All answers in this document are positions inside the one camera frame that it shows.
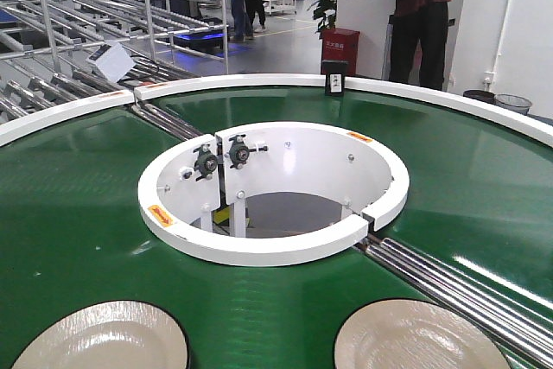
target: red fire extinguisher box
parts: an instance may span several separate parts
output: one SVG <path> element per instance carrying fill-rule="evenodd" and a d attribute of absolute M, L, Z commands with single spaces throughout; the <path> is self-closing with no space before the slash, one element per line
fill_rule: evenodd
<path fill-rule="evenodd" d="M 346 75 L 355 75 L 357 66 L 357 46 L 359 31 L 349 29 L 324 29 L 322 31 L 323 60 L 346 60 Z"/>

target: orange warning label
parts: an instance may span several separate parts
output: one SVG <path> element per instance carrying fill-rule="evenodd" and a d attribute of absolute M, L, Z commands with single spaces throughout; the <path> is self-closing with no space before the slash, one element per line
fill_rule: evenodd
<path fill-rule="evenodd" d="M 171 226 L 173 225 L 173 220 L 169 216 L 167 212 L 165 212 L 161 207 L 158 205 L 152 205 L 148 208 L 150 212 L 156 217 L 158 222 L 162 224 L 163 227 Z"/>
<path fill-rule="evenodd" d="M 146 86 L 146 88 L 157 88 L 158 86 L 166 86 L 167 82 L 161 82 L 159 84 L 151 84 L 149 86 Z"/>
<path fill-rule="evenodd" d="M 365 143 L 370 143 L 372 141 L 372 139 L 370 137 L 363 136 L 362 134 L 356 133 L 355 131 L 350 131 L 349 133 L 347 133 L 347 135 L 351 136 L 351 137 L 358 138 L 359 140 L 362 140 Z"/>
<path fill-rule="evenodd" d="M 106 92 L 105 94 L 99 95 L 101 99 L 107 99 L 108 97 L 115 97 L 117 95 L 123 95 L 125 91 L 115 91 L 115 92 Z"/>

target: white label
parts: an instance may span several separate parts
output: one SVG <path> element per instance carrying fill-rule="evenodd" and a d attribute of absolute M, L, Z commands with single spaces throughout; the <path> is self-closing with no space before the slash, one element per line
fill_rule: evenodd
<path fill-rule="evenodd" d="M 330 74 L 330 92 L 342 91 L 342 76 L 338 73 Z"/>

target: round plate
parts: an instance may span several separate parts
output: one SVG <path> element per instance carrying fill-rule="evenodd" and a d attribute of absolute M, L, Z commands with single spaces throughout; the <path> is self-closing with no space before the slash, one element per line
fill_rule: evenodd
<path fill-rule="evenodd" d="M 179 324 L 151 304 L 104 302 L 45 330 L 12 367 L 183 369 L 188 342 Z"/>
<path fill-rule="evenodd" d="M 374 302 L 353 313 L 334 345 L 337 369 L 509 369 L 477 327 L 416 300 Z"/>

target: small black box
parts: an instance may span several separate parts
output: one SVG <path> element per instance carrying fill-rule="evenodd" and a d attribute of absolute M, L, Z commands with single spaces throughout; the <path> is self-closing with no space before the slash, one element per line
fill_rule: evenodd
<path fill-rule="evenodd" d="M 323 60 L 321 69 L 326 74 L 325 95 L 342 97 L 347 73 L 346 60 Z"/>

